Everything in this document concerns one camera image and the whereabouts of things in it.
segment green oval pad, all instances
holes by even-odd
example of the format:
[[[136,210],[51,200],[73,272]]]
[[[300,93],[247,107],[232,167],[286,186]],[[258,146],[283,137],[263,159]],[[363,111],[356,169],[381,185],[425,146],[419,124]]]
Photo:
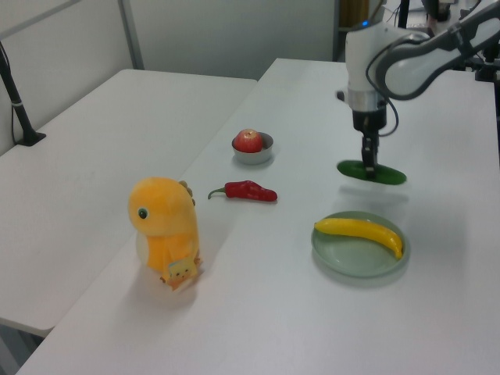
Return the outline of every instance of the green oval pad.
[[[357,178],[358,180],[377,182],[379,184],[400,185],[406,182],[406,175],[403,172],[381,165],[375,167],[375,178],[368,178],[363,162],[359,160],[344,160],[337,164],[337,169],[345,176]]]

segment apple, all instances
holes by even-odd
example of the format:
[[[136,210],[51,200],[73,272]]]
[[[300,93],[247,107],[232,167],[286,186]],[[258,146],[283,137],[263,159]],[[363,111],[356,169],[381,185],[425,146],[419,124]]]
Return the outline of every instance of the apple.
[[[258,131],[244,129],[237,134],[233,146],[239,152],[261,152],[263,150],[263,137]]]

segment stuffed animal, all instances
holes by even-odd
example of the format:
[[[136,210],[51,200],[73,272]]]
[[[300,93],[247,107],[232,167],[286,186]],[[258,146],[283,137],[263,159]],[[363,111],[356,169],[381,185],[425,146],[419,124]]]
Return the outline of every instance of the stuffed animal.
[[[184,182],[165,177],[139,181],[128,202],[137,229],[139,259],[161,273],[172,290],[198,275],[199,239],[195,201]]]

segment black cable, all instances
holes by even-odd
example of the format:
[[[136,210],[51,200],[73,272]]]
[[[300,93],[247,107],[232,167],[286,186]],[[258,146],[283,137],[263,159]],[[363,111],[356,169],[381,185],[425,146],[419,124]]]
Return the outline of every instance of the black cable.
[[[396,8],[396,9],[394,9],[394,12],[391,14],[391,16],[389,17],[389,19],[387,21],[385,21],[385,23],[389,22],[391,20],[391,18],[394,17],[394,14],[396,14],[398,12],[398,10],[399,10],[399,7]]]
[[[3,44],[1,41],[0,41],[0,51],[2,52],[3,57],[5,58],[5,62],[7,63],[7,68],[9,69],[10,73],[9,57],[7,56],[7,52],[5,52],[5,49],[3,48]],[[16,137],[14,136],[14,105],[12,103],[10,104],[10,134],[12,136],[13,144],[17,145]]]
[[[469,9],[469,11],[473,12],[473,11],[475,10],[475,8],[477,8],[477,6],[478,6],[480,3],[481,3],[481,0],[477,0],[477,3],[476,3],[476,4],[474,4],[474,6],[473,6],[471,9]]]
[[[380,52],[378,52],[375,55],[375,57],[372,59],[372,61],[370,61],[370,63],[366,67],[366,71],[365,71],[366,79],[368,80],[368,82],[370,82],[370,84],[373,86],[375,91],[378,92],[380,95],[382,95],[382,98],[384,98],[384,100],[391,106],[392,111],[394,112],[394,116],[396,118],[396,124],[394,125],[394,128],[386,134],[379,134],[379,137],[387,137],[387,136],[393,134],[398,129],[398,126],[399,126],[399,115],[398,115],[398,111],[396,110],[396,107],[394,107],[394,104],[392,104],[392,101],[390,100],[390,98],[388,96],[386,96],[382,92],[382,90],[379,89],[379,87],[377,85],[375,85],[375,82],[372,81],[372,79],[370,78],[370,75],[369,75],[370,67],[373,65],[375,60],[378,59],[379,56],[382,55],[384,52],[386,52],[390,47],[391,47],[391,45],[388,45],[387,47],[383,48]]]

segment small bowl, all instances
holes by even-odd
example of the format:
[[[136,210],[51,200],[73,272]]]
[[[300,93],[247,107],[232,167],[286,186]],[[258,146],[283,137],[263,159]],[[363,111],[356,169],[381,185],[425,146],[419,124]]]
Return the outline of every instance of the small bowl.
[[[266,133],[259,132],[262,137],[262,151],[260,152],[241,152],[234,148],[234,139],[231,142],[234,150],[234,156],[236,160],[243,164],[256,165],[262,164],[270,159],[271,151],[273,149],[273,137]]]

